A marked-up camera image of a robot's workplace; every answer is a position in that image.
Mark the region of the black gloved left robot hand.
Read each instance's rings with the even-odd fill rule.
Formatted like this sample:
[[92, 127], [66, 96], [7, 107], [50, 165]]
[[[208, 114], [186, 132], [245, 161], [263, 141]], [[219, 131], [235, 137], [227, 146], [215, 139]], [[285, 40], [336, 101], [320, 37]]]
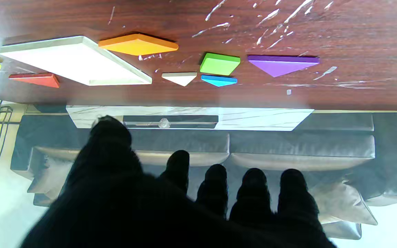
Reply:
[[212, 165], [195, 201], [186, 195], [189, 153], [175, 151], [159, 176], [144, 173], [129, 130], [98, 118], [63, 193], [21, 248], [334, 248], [301, 171], [280, 177], [277, 212], [266, 174], [250, 168], [227, 213], [227, 172]]

